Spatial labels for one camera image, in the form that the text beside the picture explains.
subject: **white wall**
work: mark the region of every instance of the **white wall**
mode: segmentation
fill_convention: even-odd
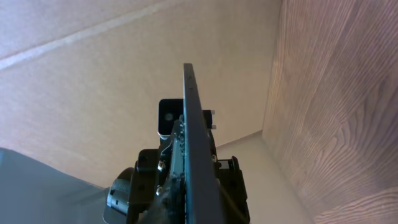
[[[272,160],[260,133],[218,147],[217,156],[238,158],[248,193],[251,223],[312,223]]]

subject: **floor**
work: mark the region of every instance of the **floor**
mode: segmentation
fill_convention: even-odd
[[[0,3],[0,147],[100,187],[157,148],[193,64],[216,144],[262,129],[280,1]]]
[[[315,223],[398,220],[398,2],[283,1],[263,138]]]

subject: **bolt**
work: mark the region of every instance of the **bolt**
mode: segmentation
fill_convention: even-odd
[[[163,191],[163,187],[158,187],[156,189],[156,195],[159,196],[162,193],[162,191]]]
[[[157,169],[159,171],[162,171],[164,168],[166,168],[166,164],[164,163],[164,161],[159,161],[159,163],[157,164]]]

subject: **screw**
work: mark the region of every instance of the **screw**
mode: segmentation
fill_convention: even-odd
[[[158,187],[156,189],[156,195],[159,196],[162,193],[162,191],[163,191],[163,187]]]
[[[159,171],[162,171],[164,168],[166,168],[166,164],[164,163],[164,161],[159,161],[159,163],[157,164],[157,169]]]

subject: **gray surface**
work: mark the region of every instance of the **gray surface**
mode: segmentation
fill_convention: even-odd
[[[210,142],[195,74],[192,64],[189,63],[184,64],[184,116],[188,224],[222,224],[224,218],[211,161]]]
[[[104,223],[104,190],[0,148],[0,223]]]

